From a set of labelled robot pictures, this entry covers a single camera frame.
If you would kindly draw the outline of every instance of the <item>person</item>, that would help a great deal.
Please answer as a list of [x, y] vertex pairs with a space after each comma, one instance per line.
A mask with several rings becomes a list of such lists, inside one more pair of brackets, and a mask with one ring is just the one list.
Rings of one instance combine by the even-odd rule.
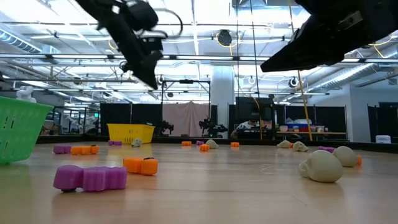
[[[257, 120], [251, 119], [249, 121], [245, 121], [238, 125], [236, 129], [231, 133], [231, 138], [236, 139], [238, 138], [238, 130], [246, 129], [244, 132], [251, 132], [250, 129], [254, 128], [257, 126]], [[266, 122], [262, 122], [262, 126], [266, 127]]]

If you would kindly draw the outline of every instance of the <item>wooden floor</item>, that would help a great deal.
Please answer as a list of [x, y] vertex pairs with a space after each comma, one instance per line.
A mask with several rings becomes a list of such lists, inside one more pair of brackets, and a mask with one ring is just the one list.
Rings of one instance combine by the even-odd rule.
[[[196, 146], [101, 143], [94, 156], [55, 155], [52, 146], [0, 166], [0, 223], [398, 223], [395, 154], [357, 151], [362, 168], [321, 184], [299, 176], [308, 153], [269, 146], [201, 153]], [[52, 187], [58, 166], [121, 166], [127, 156], [157, 158], [159, 173], [129, 174], [126, 190], [62, 194]]]

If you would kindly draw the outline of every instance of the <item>orange toy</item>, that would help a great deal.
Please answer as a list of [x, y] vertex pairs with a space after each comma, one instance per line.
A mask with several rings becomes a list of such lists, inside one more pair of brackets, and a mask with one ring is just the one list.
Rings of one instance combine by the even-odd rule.
[[72, 155], [90, 155], [97, 154], [100, 147], [97, 145], [92, 146], [74, 146], [70, 149], [70, 154]]
[[362, 157], [361, 157], [361, 155], [358, 155], [358, 165], [359, 166], [362, 165]]
[[192, 142], [191, 141], [183, 141], [183, 142], [181, 142], [181, 145], [182, 146], [191, 146]]
[[140, 174], [143, 161], [144, 159], [141, 158], [124, 158], [123, 166], [127, 168], [127, 172], [129, 173]]
[[203, 145], [200, 146], [200, 150], [202, 152], [207, 152], [207, 151], [209, 151], [209, 149], [210, 149], [210, 146], [207, 145], [207, 144], [203, 144]]
[[153, 157], [145, 158], [141, 165], [142, 175], [155, 175], [157, 173], [157, 160]]

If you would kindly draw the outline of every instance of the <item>white toy figure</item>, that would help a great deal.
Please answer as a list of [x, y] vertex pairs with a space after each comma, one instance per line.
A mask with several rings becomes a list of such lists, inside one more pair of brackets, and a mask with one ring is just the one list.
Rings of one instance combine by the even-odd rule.
[[298, 172], [318, 182], [334, 183], [343, 175], [343, 166], [332, 153], [317, 150], [298, 165]]
[[297, 141], [293, 144], [293, 151], [307, 152], [308, 147], [304, 143]]
[[31, 86], [21, 86], [20, 90], [17, 91], [17, 100], [36, 103], [36, 99], [32, 97], [33, 90]]
[[139, 138], [135, 138], [133, 142], [131, 143], [132, 147], [141, 147], [142, 146], [142, 140]]
[[355, 152], [346, 146], [340, 146], [333, 152], [333, 155], [341, 162], [343, 167], [354, 167], [358, 163]]
[[210, 149], [217, 149], [218, 148], [217, 143], [214, 140], [212, 140], [212, 139], [208, 140], [206, 142], [206, 144], [210, 146]]
[[288, 149], [290, 147], [290, 141], [288, 140], [283, 140], [281, 143], [279, 143], [278, 145], [276, 145], [278, 148], [282, 148], [282, 149]]

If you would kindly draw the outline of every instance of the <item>white column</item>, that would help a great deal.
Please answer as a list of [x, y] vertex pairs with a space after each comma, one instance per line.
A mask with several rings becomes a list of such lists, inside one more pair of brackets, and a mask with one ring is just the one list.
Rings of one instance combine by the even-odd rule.
[[[211, 76], [212, 105], [218, 105], [218, 124], [228, 127], [228, 105], [234, 104], [234, 72], [232, 66], [214, 66]], [[228, 138], [228, 132], [220, 133]]]

